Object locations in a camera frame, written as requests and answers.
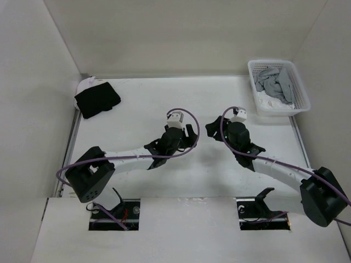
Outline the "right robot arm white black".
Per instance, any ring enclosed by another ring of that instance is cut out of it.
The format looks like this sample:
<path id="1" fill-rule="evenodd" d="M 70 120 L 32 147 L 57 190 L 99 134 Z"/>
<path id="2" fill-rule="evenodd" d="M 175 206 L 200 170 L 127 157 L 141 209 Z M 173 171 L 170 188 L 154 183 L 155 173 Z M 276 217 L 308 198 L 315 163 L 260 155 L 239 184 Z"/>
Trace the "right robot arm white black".
<path id="1" fill-rule="evenodd" d="M 308 170 L 268 157 L 264 148 L 251 141 L 250 132 L 242 122 L 219 116 L 205 128 L 208 137 L 230 146 L 239 165 L 299 192 L 298 212 L 316 225 L 327 227 L 347 207 L 347 197 L 331 170 L 325 167 Z"/>

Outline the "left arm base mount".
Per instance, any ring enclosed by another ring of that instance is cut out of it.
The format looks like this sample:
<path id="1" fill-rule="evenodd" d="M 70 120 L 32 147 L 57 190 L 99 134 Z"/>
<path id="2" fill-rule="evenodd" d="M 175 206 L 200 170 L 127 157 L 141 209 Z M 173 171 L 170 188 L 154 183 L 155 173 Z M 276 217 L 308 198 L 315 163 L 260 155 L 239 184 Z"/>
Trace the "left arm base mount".
<path id="1" fill-rule="evenodd" d="M 139 230 L 140 218 L 140 199 L 124 199 L 124 205 L 109 211 L 127 231 Z M 86 211 L 90 212 L 89 230 L 90 231 L 124 231 L 120 224 L 113 221 L 104 211 L 100 210 L 95 204 L 88 203 Z"/>

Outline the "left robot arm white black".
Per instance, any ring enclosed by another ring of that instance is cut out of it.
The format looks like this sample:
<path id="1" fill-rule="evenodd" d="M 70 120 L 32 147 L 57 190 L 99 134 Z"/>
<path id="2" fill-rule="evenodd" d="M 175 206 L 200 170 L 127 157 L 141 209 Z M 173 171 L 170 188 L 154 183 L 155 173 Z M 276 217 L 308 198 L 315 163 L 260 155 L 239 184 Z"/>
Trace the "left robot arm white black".
<path id="1" fill-rule="evenodd" d="M 115 219 L 121 216 L 123 204 L 120 194 L 109 184 L 113 175 L 156 169 L 178 150 L 195 147 L 198 138 L 192 125 L 187 124 L 185 128 L 165 126 L 159 139 L 133 151 L 108 153 L 94 146 L 65 172 L 65 176 L 81 203 L 100 205 Z"/>

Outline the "grey tank top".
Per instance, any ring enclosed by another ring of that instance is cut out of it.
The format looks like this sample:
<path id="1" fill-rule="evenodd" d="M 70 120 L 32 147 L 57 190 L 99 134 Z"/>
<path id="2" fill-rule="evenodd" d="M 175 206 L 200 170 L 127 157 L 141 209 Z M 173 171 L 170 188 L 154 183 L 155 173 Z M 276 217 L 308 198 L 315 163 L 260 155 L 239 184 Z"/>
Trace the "grey tank top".
<path id="1" fill-rule="evenodd" d="M 295 103 L 293 84 L 286 68 L 268 67 L 256 73 L 253 79 L 257 92 L 265 91 L 267 95 L 284 104 Z"/>

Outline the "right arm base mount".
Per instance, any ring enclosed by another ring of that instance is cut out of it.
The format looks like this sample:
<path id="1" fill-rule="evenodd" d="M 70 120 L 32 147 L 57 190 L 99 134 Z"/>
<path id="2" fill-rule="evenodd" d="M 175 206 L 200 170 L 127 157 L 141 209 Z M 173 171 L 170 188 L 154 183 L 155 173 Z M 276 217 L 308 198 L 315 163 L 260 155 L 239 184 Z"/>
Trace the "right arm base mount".
<path id="1" fill-rule="evenodd" d="M 239 227 L 241 231 L 290 230 L 286 211 L 270 210 L 264 199 L 275 190 L 265 188 L 256 196 L 236 199 Z"/>

